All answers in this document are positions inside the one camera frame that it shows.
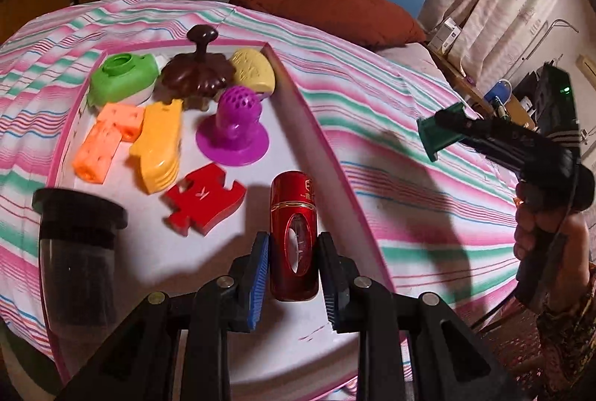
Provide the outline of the person's right hand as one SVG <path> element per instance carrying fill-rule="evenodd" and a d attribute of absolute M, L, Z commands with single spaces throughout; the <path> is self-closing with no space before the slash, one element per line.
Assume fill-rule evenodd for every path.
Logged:
<path fill-rule="evenodd" d="M 589 232 L 582 213 L 566 213 L 566 209 L 534 213 L 527 204 L 531 192 L 533 188 L 525 182 L 516 186 L 521 204 L 517 206 L 515 215 L 514 256 L 523 260 L 535 248 L 538 230 L 560 232 L 567 237 L 558 274 L 552 281 L 546 302 L 550 310 L 559 313 L 569 310 L 588 290 L 591 278 Z"/>

